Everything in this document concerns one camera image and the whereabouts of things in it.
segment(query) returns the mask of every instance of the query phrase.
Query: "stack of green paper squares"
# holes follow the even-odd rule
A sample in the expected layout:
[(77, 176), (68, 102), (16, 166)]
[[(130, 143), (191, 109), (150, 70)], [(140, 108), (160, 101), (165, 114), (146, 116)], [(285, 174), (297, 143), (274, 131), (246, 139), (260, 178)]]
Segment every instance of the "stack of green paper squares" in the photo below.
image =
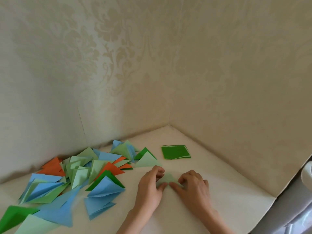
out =
[(161, 150), (165, 159), (191, 158), (185, 145), (163, 145)]

